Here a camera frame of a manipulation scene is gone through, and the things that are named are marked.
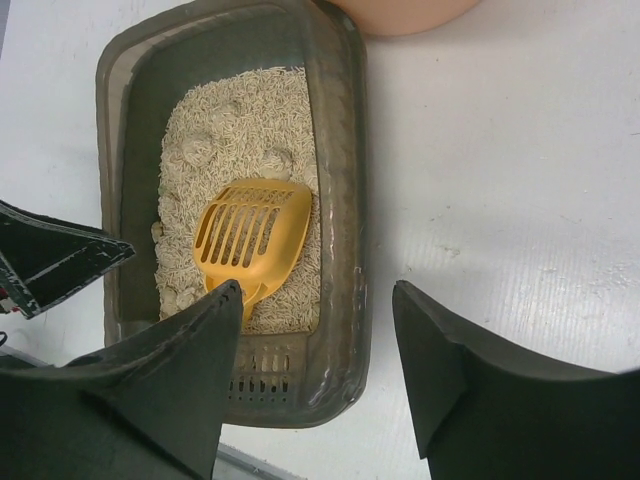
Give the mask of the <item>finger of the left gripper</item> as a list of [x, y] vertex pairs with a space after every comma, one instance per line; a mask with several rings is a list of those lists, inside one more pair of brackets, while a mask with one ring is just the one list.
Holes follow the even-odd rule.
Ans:
[[135, 255], [93, 227], [1, 203], [1, 312], [31, 319]]

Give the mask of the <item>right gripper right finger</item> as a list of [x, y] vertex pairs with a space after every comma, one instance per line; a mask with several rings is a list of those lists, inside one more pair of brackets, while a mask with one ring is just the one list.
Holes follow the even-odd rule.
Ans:
[[519, 346], [408, 281], [393, 317], [419, 455], [434, 479], [635, 479], [639, 374]]

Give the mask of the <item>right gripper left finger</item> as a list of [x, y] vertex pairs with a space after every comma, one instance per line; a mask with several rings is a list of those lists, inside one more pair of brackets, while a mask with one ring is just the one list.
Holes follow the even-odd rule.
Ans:
[[208, 479], [242, 320], [228, 281], [62, 367], [1, 372], [5, 479]]

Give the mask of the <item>yellow litter scoop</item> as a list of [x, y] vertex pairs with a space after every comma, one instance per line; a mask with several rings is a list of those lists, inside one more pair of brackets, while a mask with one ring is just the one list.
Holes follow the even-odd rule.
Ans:
[[254, 306], [290, 276], [311, 207], [312, 192], [299, 183], [248, 178], [225, 186], [206, 206], [194, 234], [193, 259], [205, 289], [237, 281], [248, 322]]

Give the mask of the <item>grey plastic litter box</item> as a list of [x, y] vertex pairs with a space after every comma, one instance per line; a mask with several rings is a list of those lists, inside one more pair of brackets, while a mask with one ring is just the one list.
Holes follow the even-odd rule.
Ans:
[[319, 323], [311, 333], [240, 339], [228, 387], [230, 424], [318, 426], [365, 389], [371, 340], [365, 60], [353, 21], [322, 1], [195, 1], [115, 36], [99, 59], [102, 224], [136, 252], [104, 280], [107, 344], [159, 317], [150, 227], [161, 140], [174, 106], [198, 84], [247, 70], [306, 70], [319, 170]]

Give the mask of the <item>orange trash bin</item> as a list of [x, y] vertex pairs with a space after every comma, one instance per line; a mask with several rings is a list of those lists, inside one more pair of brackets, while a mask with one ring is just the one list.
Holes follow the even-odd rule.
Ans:
[[366, 34], [403, 36], [442, 26], [479, 0], [331, 0]]

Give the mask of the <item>beige cat litter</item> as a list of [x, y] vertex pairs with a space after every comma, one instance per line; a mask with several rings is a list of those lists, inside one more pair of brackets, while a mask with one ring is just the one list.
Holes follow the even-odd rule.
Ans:
[[319, 322], [321, 235], [319, 184], [306, 73], [272, 67], [197, 85], [174, 107], [161, 142], [156, 289], [161, 319], [205, 293], [192, 257], [206, 205], [244, 178], [301, 183], [313, 194], [307, 238], [285, 284], [259, 302], [245, 332], [311, 332]]

